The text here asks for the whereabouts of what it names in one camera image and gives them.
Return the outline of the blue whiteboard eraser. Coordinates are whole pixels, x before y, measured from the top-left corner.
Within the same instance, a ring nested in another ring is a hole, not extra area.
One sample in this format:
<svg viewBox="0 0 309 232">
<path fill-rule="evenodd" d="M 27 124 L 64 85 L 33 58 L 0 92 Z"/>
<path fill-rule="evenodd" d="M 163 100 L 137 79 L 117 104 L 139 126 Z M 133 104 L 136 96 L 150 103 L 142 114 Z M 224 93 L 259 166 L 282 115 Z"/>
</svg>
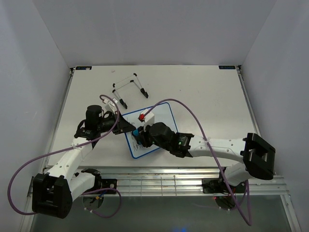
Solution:
<svg viewBox="0 0 309 232">
<path fill-rule="evenodd" d="M 132 131 L 131 133 L 132 138 L 134 138 L 134 140 L 136 141 L 137 144 L 140 144 L 140 133 L 138 129 L 135 129 L 134 131 Z"/>
</svg>

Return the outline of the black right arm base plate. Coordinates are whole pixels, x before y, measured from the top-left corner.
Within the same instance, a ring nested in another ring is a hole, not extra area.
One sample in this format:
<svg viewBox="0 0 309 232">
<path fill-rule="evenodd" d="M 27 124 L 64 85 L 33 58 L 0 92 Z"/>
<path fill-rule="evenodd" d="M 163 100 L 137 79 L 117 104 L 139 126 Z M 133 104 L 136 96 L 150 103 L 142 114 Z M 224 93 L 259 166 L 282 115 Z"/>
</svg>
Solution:
<svg viewBox="0 0 309 232">
<path fill-rule="evenodd" d="M 221 193 L 224 195 L 229 194 L 227 186 L 222 179 L 215 178 L 203 178 L 201 180 L 201 186 L 203 193 Z M 241 182 L 237 186 L 230 185 L 233 193 L 244 193 L 245 182 Z"/>
</svg>

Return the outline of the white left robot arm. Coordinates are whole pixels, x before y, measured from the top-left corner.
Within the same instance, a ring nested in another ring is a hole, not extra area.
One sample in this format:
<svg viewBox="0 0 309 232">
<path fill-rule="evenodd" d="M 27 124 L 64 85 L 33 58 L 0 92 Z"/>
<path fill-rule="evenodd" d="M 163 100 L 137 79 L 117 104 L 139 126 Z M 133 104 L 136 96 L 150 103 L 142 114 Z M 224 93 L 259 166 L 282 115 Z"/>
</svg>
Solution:
<svg viewBox="0 0 309 232">
<path fill-rule="evenodd" d="M 111 106 L 104 112 L 99 105 L 87 108 L 85 119 L 77 127 L 70 150 L 45 174 L 37 174 L 33 180 L 32 210 L 57 218 L 65 218 L 73 201 L 85 192 L 97 193 L 103 182 L 96 169 L 77 172 L 80 163 L 90 154 L 98 138 L 111 131 L 118 135 L 135 130 L 123 116 Z"/>
</svg>

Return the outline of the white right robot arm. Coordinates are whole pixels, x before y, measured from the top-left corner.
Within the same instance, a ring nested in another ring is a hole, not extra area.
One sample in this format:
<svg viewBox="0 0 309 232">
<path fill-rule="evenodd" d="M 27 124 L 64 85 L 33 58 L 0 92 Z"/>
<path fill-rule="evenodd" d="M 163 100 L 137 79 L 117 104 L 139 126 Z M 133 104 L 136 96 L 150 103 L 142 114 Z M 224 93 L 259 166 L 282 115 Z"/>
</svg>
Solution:
<svg viewBox="0 0 309 232">
<path fill-rule="evenodd" d="M 218 179 L 219 189 L 229 192 L 240 183 L 251 179 L 271 180 L 274 176 L 276 149 L 256 133 L 240 139 L 210 139 L 190 133 L 172 131 L 162 122 L 140 126 L 132 132 L 143 147 L 160 147 L 178 158 L 213 157 L 215 160 L 236 161 L 223 169 Z"/>
</svg>

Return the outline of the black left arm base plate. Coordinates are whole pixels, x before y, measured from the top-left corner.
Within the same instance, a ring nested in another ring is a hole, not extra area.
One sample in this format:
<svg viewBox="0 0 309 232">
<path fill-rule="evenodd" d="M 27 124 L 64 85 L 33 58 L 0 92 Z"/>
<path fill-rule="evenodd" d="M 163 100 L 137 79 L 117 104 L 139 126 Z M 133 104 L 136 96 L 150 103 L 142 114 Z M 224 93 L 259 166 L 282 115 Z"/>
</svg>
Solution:
<svg viewBox="0 0 309 232">
<path fill-rule="evenodd" d="M 117 179 L 102 179 L 101 188 L 104 190 L 100 191 L 99 195 L 116 194 L 116 191 L 111 189 L 117 189 Z"/>
</svg>

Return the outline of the blue framed whiteboard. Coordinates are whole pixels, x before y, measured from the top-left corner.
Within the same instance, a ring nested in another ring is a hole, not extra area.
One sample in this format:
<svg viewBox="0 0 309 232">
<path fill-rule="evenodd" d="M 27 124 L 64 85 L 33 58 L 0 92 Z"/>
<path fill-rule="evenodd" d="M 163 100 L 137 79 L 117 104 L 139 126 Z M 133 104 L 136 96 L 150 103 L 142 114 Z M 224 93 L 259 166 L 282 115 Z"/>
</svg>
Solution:
<svg viewBox="0 0 309 232">
<path fill-rule="evenodd" d="M 150 109 L 151 107 L 139 109 L 136 111 L 132 111 L 130 113 L 125 113 L 123 118 L 128 121 L 130 124 L 138 128 L 143 124 L 138 120 L 138 116 L 146 109 Z M 170 129 L 174 132 L 178 132 L 178 128 L 174 119 L 174 115 L 171 109 L 171 106 L 168 102 L 164 102 L 159 104 L 155 109 L 152 110 L 154 114 L 154 121 L 163 122 L 166 126 L 170 127 Z M 152 145 L 149 148 L 145 148 L 142 145 L 139 145 L 131 132 L 125 133 L 126 141 L 129 147 L 129 151 L 131 153 L 132 158 L 139 159 L 143 156 L 146 156 L 156 150 L 160 150 L 161 148 L 155 145 Z"/>
</svg>

